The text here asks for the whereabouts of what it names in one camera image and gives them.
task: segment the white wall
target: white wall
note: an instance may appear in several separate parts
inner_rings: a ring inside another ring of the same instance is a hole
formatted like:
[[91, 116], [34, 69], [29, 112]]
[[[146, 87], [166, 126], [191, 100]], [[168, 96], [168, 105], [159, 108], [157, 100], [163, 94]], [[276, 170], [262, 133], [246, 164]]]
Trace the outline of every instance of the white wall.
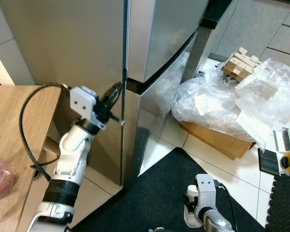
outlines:
[[27, 68], [27, 65], [18, 49], [11, 30], [5, 20], [5, 17], [0, 8], [0, 60], [5, 67], [2, 69], [0, 65], [0, 82], [2, 84], [15, 85], [34, 85], [32, 76]]

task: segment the wooden countertop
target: wooden countertop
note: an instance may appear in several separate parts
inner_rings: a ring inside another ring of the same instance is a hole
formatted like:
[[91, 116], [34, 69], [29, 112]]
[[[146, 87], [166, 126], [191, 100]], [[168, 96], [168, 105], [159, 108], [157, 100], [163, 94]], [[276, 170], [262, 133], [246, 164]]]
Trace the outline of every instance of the wooden countertop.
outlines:
[[[31, 186], [32, 162], [22, 143], [18, 120], [25, 99], [36, 88], [0, 86], [0, 156], [16, 172], [14, 186], [0, 199], [0, 232], [16, 231]], [[58, 87], [48, 87], [36, 93], [26, 106], [24, 133], [36, 159], [43, 148], [59, 95]]]

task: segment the wooden blocks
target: wooden blocks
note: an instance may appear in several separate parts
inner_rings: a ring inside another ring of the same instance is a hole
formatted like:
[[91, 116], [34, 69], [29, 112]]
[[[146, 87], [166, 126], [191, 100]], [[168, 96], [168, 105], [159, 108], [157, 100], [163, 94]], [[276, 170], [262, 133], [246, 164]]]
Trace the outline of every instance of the wooden blocks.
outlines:
[[223, 72], [238, 81], [242, 81], [248, 75], [252, 74], [253, 69], [262, 62], [256, 56], [246, 56], [246, 53], [247, 50], [242, 47], [238, 52], [233, 53], [223, 66]]

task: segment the tiled floor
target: tiled floor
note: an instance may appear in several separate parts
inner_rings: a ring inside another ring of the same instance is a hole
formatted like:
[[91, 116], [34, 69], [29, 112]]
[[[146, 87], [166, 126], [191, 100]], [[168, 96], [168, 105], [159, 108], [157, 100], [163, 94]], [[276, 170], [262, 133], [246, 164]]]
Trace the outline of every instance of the tiled floor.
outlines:
[[[224, 183], [230, 194], [242, 207], [262, 226], [265, 226], [274, 177], [260, 172], [256, 146], [240, 159], [230, 160], [209, 145], [188, 134], [179, 126], [178, 121], [169, 114], [159, 144], [151, 157], [147, 159], [146, 164], [141, 167], [140, 174], [147, 171], [175, 147], [182, 147], [213, 178]], [[276, 150], [273, 135], [269, 136], [266, 149]], [[47, 171], [50, 173], [54, 168], [55, 164], [49, 165]], [[43, 178], [32, 183], [18, 231], [24, 231], [24, 228], [28, 226], [46, 188], [47, 182]], [[75, 203], [76, 213], [70, 227], [96, 210], [119, 190], [121, 190], [120, 186], [88, 167]]]

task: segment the stainless steel refrigerator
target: stainless steel refrigerator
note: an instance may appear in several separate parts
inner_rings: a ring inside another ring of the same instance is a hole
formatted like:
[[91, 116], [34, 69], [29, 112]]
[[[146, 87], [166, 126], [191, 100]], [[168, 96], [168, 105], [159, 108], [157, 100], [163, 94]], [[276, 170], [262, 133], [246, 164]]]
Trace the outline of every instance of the stainless steel refrigerator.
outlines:
[[[0, 0], [36, 84], [86, 86], [102, 95], [122, 81], [113, 113], [88, 164], [129, 186], [150, 157], [207, 0]], [[54, 118], [61, 135], [75, 119], [62, 94]]]

